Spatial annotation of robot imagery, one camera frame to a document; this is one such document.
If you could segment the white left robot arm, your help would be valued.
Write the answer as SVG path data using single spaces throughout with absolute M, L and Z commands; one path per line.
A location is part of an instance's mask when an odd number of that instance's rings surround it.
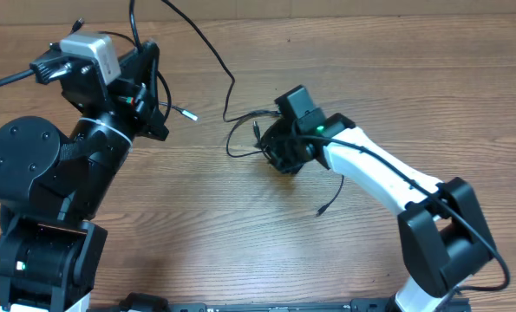
M 59 81 L 80 113 L 71 134 L 36 116 L 0 128 L 0 309 L 65 311 L 86 300 L 107 238 L 97 210 L 138 136 L 164 140 L 156 43 L 116 57 L 53 44 L 36 81 Z

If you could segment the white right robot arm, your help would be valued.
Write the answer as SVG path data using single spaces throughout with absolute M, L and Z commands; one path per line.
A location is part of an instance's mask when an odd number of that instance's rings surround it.
M 409 278 L 388 298 L 354 299 L 353 311 L 469 311 L 467 279 L 496 260 L 506 289 L 511 274 L 499 254 L 474 189 L 461 178 L 443 182 L 379 147 L 342 114 L 325 116 L 306 87 L 275 100 L 278 120 L 258 133 L 257 146 L 281 173 L 296 174 L 315 160 L 353 180 L 395 216 Z

